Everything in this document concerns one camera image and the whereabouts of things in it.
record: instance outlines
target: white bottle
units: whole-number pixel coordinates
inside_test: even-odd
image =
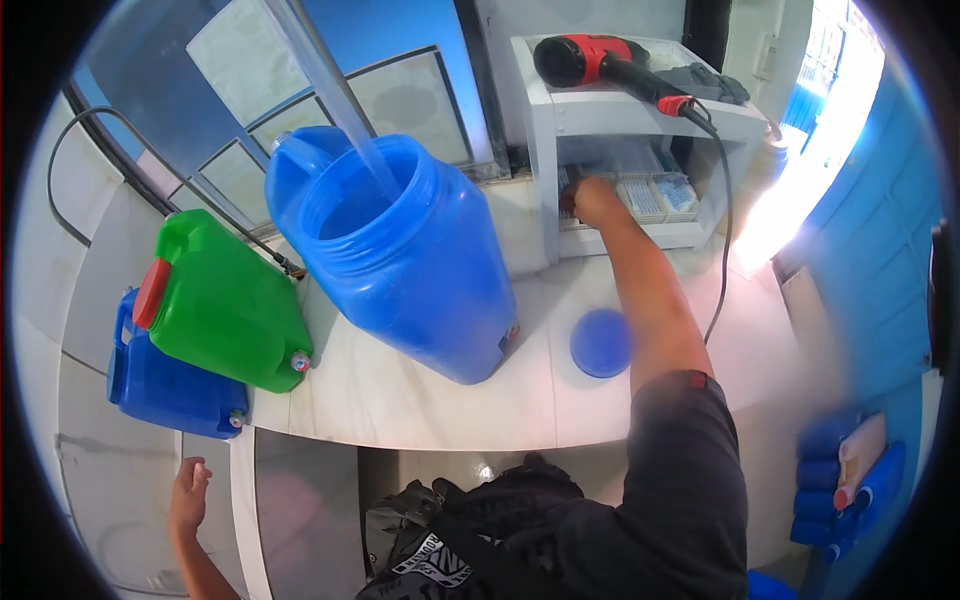
[[[840,479],[833,495],[833,508],[842,511],[851,504],[864,475],[874,465],[887,445],[887,419],[877,413],[860,423],[856,431],[840,443]]]

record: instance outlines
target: green jerry can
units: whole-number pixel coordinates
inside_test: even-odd
[[[163,353],[275,394],[313,352],[290,279],[203,209],[160,228],[133,322]]]

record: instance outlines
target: white cabinet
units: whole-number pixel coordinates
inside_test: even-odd
[[[548,36],[519,36],[511,38],[511,42],[518,76],[526,91],[524,125],[535,193],[542,204],[544,248],[550,262],[563,257],[606,253],[595,229],[561,218],[558,175],[563,165],[592,161],[598,165],[595,170],[607,177],[628,179],[635,174],[630,159],[644,154],[647,148],[665,157],[663,162],[674,162],[673,169],[689,177],[699,202],[690,210],[693,214],[675,214],[673,218],[667,215],[662,223],[649,223],[649,219],[638,221],[661,248],[702,246],[727,209],[723,169],[715,142],[686,119],[661,114],[614,85],[550,87],[537,74],[533,60],[534,48],[545,37]],[[654,71],[703,62],[676,41],[625,37],[650,53],[649,67]],[[710,100],[702,102],[723,140],[735,190],[766,133],[767,120],[750,103],[739,107]],[[630,152],[631,147],[643,152]],[[671,155],[671,149],[678,148],[683,149],[684,154],[679,164]]]

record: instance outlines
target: red hair dryer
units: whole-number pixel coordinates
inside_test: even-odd
[[[663,114],[686,116],[693,96],[668,84],[646,67],[650,53],[635,41],[616,36],[571,34],[548,37],[534,49],[534,66],[554,87],[606,80],[619,84]]]

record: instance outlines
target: bag strap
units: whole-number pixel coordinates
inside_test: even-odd
[[[490,584],[497,595],[515,600],[583,600],[572,589],[546,573],[524,564],[471,531],[461,520],[446,513],[436,495],[420,481],[413,481],[396,496],[405,507],[403,516],[427,527],[473,572]]]

